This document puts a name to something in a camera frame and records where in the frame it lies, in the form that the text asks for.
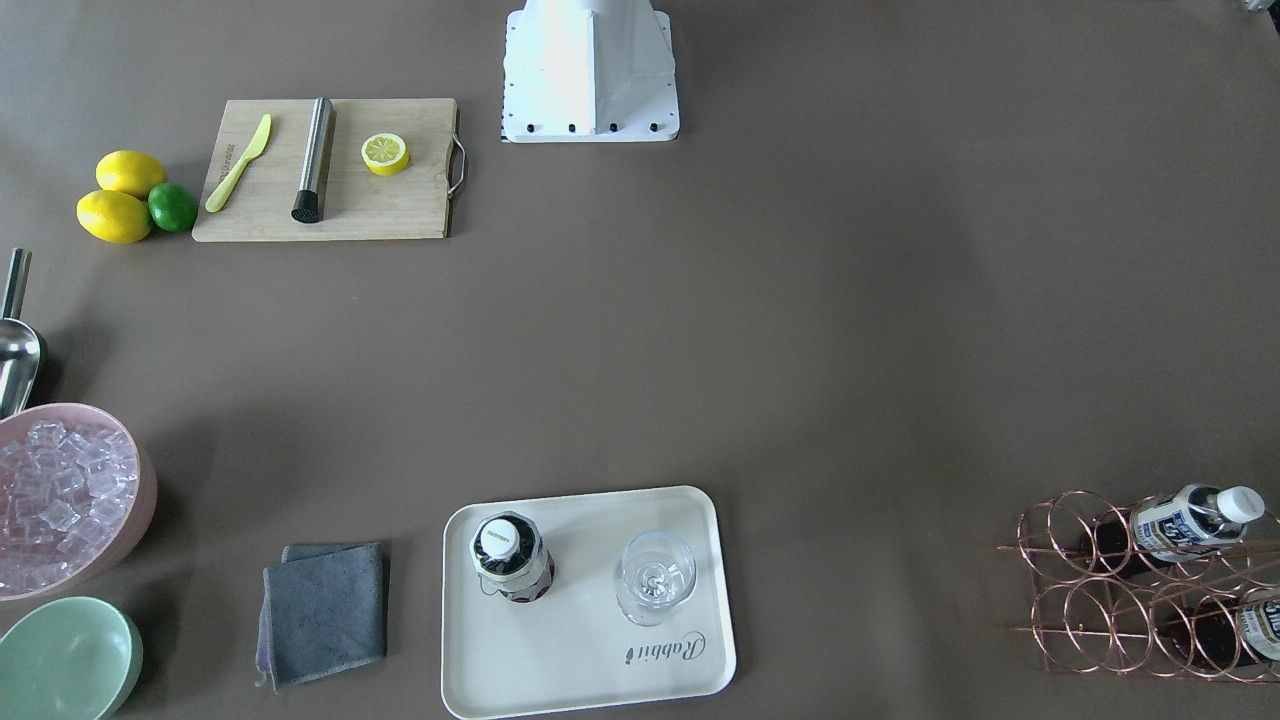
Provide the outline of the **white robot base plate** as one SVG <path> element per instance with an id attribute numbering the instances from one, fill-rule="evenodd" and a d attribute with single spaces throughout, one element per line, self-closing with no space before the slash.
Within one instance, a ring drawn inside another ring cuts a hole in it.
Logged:
<path id="1" fill-rule="evenodd" d="M 526 1 L 506 18 L 503 72 L 508 143 L 680 135 L 671 19 L 649 1 Z"/>

